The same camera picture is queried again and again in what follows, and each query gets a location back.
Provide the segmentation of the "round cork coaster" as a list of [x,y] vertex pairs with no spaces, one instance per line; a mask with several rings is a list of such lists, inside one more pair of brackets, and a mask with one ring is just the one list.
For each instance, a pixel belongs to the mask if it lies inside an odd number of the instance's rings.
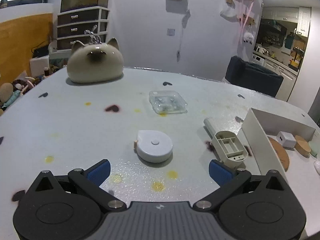
[[282,165],[283,170],[287,172],[290,165],[288,153],[286,152],[285,148],[283,148],[283,146],[275,139],[272,137],[268,137],[268,139],[272,145],[272,150],[268,153],[268,164],[270,168],[280,171],[280,165]]

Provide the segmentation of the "white charger plug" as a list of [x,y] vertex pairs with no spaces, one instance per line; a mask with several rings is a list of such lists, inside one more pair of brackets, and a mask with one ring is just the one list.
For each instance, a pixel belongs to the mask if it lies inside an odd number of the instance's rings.
[[288,132],[280,131],[277,135],[277,141],[283,148],[294,148],[296,144],[295,137]]

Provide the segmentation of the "beige plastic battery case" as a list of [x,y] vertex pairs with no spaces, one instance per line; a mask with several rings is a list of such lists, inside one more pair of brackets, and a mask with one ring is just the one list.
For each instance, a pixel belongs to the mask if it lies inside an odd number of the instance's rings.
[[229,168],[239,167],[248,157],[248,152],[231,131],[223,131],[216,126],[213,118],[205,118],[204,126],[212,137],[211,145],[215,148],[220,161]]

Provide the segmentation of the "white round tape measure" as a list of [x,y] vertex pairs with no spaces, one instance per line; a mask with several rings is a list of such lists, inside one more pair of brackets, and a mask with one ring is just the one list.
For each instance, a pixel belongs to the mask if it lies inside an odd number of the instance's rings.
[[162,163],[171,157],[173,142],[161,131],[139,130],[134,141],[134,150],[144,161]]

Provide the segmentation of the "round wooden disc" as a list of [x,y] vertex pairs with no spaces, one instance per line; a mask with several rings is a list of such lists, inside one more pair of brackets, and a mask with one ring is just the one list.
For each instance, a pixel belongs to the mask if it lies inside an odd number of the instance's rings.
[[309,158],[311,153],[311,147],[309,146],[309,143],[301,136],[295,135],[295,149],[298,153],[300,153],[302,156]]

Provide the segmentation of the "clear plastic blister tray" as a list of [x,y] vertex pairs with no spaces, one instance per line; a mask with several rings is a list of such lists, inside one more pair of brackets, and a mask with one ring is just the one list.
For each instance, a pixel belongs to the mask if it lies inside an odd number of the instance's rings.
[[154,112],[159,115],[187,113],[186,101],[173,90],[151,91],[149,102]]

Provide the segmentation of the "dark fabric chair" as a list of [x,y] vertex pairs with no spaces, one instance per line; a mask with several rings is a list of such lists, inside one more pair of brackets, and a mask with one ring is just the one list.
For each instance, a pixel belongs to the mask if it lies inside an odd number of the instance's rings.
[[284,78],[263,66],[233,56],[228,64],[225,79],[233,85],[275,98]]

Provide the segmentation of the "cream cat figurine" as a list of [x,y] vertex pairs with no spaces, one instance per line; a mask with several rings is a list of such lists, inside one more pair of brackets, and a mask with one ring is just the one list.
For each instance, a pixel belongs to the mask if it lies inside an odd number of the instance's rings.
[[115,80],[123,75],[123,69],[124,59],[115,38],[95,44],[83,44],[77,40],[72,45],[67,74],[73,83]]

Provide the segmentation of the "white washing machine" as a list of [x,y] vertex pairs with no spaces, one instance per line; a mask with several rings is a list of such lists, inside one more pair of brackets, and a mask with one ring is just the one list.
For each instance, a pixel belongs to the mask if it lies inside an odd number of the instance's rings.
[[259,55],[252,55],[252,61],[255,64],[258,64],[260,66],[264,66],[265,65],[265,59],[263,57],[260,57]]

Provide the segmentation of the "white drawer cabinet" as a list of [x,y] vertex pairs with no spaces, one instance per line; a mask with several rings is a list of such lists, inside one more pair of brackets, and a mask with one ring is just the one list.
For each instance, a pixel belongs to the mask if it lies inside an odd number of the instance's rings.
[[57,16],[57,50],[71,49],[75,41],[87,44],[91,41],[89,31],[107,38],[109,9],[101,6],[62,12]]

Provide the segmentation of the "wall light switch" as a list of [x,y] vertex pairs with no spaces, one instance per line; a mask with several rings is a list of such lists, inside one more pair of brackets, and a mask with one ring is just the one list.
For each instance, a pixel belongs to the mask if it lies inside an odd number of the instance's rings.
[[167,29],[167,36],[175,36],[175,29]]

